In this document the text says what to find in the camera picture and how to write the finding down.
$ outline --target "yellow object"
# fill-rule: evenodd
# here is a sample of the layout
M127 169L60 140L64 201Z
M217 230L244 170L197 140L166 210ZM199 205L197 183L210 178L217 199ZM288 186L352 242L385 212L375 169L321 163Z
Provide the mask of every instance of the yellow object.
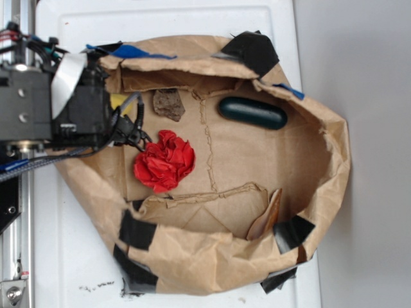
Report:
M110 94L110 102L111 102L111 107L113 109L116 109L118 106L120 106L124 100L126 100L128 96L127 95L122 95L122 94ZM127 106L126 110L122 113L122 115L128 114L131 109L132 109L132 104L129 104Z

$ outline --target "brown paper bag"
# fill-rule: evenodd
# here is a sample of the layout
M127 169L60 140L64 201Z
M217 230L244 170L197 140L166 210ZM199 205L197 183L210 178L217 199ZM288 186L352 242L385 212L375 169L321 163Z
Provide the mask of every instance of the brown paper bag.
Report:
M167 129L195 150L196 167L176 189L154 195L139 182L132 171L139 152L129 146L57 165L140 292L206 295L262 281L311 259L341 206L350 170L346 121L271 86L288 83L279 64L259 80L240 63L211 57L228 41L156 38L130 44L178 57L101 59L110 92L143 92L143 129L154 142ZM154 112L156 89L178 89L180 122ZM267 130L224 119L216 108L228 96L278 106L288 123Z

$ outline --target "screw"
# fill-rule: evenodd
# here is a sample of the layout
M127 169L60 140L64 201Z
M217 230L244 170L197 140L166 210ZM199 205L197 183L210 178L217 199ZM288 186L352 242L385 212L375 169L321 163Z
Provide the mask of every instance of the screw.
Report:
M19 114L19 120L21 123L27 123L28 122L28 114L26 112L23 112L22 114Z
M26 97L26 91L24 91L24 89L19 89L17 90L17 93L19 93L19 96L21 98L25 98Z
M22 266L20 263L20 260L17 261L17 263L15 264L15 277L18 279L21 279L21 274L22 274Z
M18 287L11 287L8 291L7 291L7 299L13 303L18 302L21 298L21 290Z

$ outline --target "black cable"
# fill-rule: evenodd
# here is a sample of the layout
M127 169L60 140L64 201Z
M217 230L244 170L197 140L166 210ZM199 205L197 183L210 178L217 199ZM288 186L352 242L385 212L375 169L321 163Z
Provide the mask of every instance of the black cable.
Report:
M27 43L27 47L41 57L44 65L51 65L51 57L41 45L38 45L34 40L31 40Z
M137 103L137 119L136 119L136 126L138 127L139 130L143 127L143 119L144 119L144 103L141 97L139 97L138 103Z
M61 48L59 48L59 47L56 47L55 48L55 51L57 52L57 53L68 53L68 51L67 50L64 50L64 49L61 49Z

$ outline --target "blue tape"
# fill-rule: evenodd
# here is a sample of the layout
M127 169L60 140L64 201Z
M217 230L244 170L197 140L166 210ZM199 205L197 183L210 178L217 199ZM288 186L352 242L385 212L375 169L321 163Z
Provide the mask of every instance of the blue tape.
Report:
M123 59L133 59L133 58L158 58L158 59L167 59L171 60L176 58L177 56L166 56L162 55L159 53L148 53L142 49L139 49L137 47L131 46L131 45L121 45L118 47L115 51L110 52L107 51L99 46L92 46L92 45L86 45L88 49L97 49L100 51L103 51L104 53L107 53L112 56L117 56L119 58Z
M7 164L3 164L0 166L0 171L11 171L13 169L16 169L18 167L22 167L24 165L28 164L28 159L22 159L22 160L16 160L15 162L9 162Z
M287 86L285 83L277 83L275 85L273 85L273 87L280 87L280 88L284 88L286 90L289 90L292 94L294 94L295 96L297 96L297 98L303 100L306 95L300 91L294 90L293 88Z

